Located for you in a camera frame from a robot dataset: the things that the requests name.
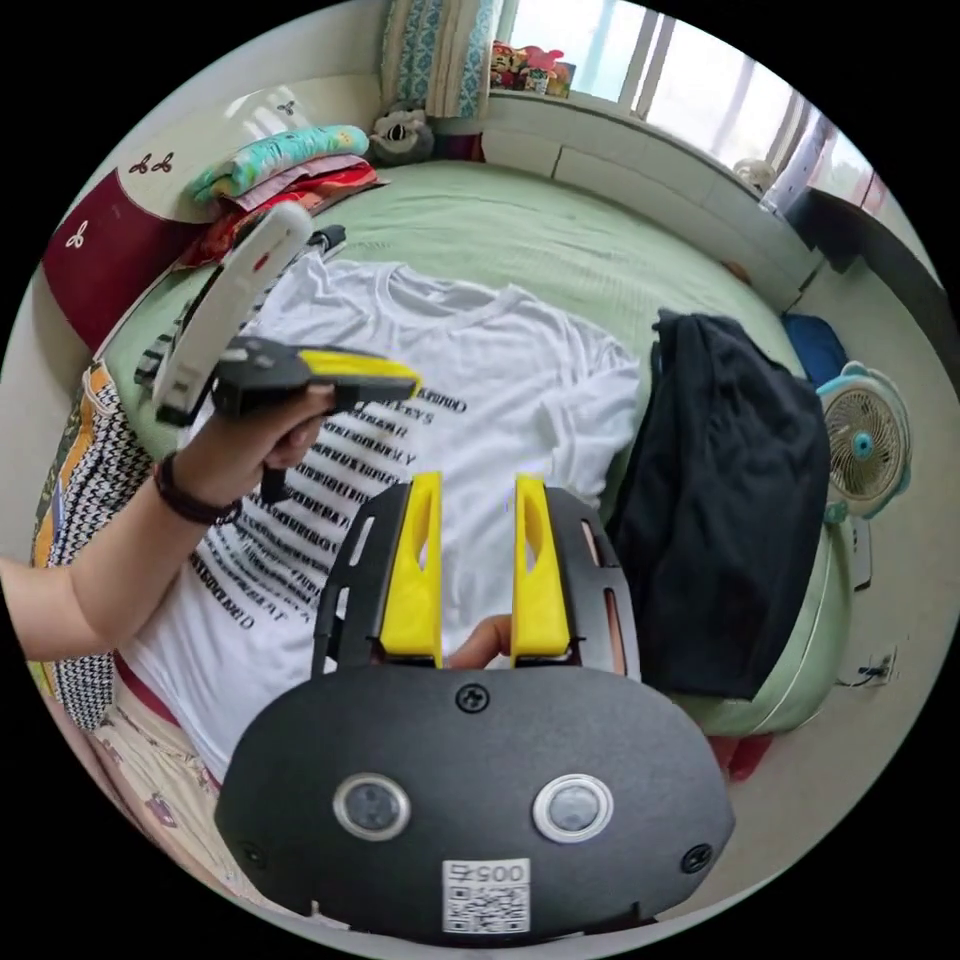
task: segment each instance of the finger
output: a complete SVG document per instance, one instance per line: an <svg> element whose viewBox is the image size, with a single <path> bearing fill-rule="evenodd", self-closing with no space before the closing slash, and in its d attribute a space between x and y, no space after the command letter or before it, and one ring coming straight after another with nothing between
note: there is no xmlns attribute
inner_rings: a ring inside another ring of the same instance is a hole
<svg viewBox="0 0 960 960"><path fill-rule="evenodd" d="M447 658L450 670L482 670L500 654L510 655L509 613L482 620L463 646Z"/></svg>
<svg viewBox="0 0 960 960"><path fill-rule="evenodd" d="M333 404L333 387L308 387L281 406L264 411L264 429L275 436L285 436L305 422L329 413Z"/></svg>
<svg viewBox="0 0 960 960"><path fill-rule="evenodd" d="M316 443L325 419L323 416L313 417L294 427L264 458L267 466L295 467Z"/></svg>

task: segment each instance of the white t-shirt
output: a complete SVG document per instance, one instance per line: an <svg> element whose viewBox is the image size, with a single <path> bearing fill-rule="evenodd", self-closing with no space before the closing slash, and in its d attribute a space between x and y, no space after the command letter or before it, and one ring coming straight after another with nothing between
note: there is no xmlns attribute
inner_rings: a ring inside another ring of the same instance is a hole
<svg viewBox="0 0 960 960"><path fill-rule="evenodd" d="M424 386L396 409L330 418L287 471L292 497L273 507L247 498L234 525L211 530L124 649L217 779L254 717L308 679L320 591L366 499L442 471L449 653L483 617L510 610L516 474L543 474L595 505L640 416L637 362L518 287L306 256L246 332L383 354Z"/></svg>

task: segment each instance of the green bed sheet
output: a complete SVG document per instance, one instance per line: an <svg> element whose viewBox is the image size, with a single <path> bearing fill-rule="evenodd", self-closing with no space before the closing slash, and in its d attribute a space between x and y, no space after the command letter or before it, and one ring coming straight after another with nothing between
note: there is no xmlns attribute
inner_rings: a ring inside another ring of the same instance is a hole
<svg viewBox="0 0 960 960"><path fill-rule="evenodd" d="M353 197L317 218L347 230L341 257L400 261L433 276L500 288L517 283L608 330L645 360L660 307L736 317L771 358L802 367L771 309L719 263L668 231L604 200L496 167L437 162L391 170L390 185ZM109 343L104 360L121 403L155 456L173 434L156 424L133 383L143 351L201 288L209 269L172 274L143 300ZM628 451L611 469L604 512ZM767 695L751 703L687 701L709 731L738 736L796 726L836 676L848 632L842 537L824 532L807 603Z"/></svg>

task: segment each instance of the black jacket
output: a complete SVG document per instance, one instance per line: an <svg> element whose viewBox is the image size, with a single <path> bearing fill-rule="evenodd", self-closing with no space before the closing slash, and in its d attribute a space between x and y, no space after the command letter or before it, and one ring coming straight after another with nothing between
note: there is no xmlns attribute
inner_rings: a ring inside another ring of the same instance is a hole
<svg viewBox="0 0 960 960"><path fill-rule="evenodd" d="M645 683L750 700L796 623L830 444L813 387L725 317L661 310L654 388L607 532Z"/></svg>

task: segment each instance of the fan grille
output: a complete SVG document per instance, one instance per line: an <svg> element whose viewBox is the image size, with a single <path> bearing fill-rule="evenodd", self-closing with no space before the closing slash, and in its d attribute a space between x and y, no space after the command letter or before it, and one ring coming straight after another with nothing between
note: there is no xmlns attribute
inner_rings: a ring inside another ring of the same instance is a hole
<svg viewBox="0 0 960 960"><path fill-rule="evenodd" d="M873 392L848 390L826 410L830 436L830 480L849 500L876 500L900 475L903 447L892 411ZM873 452L863 460L853 453L859 433L873 439Z"/></svg>

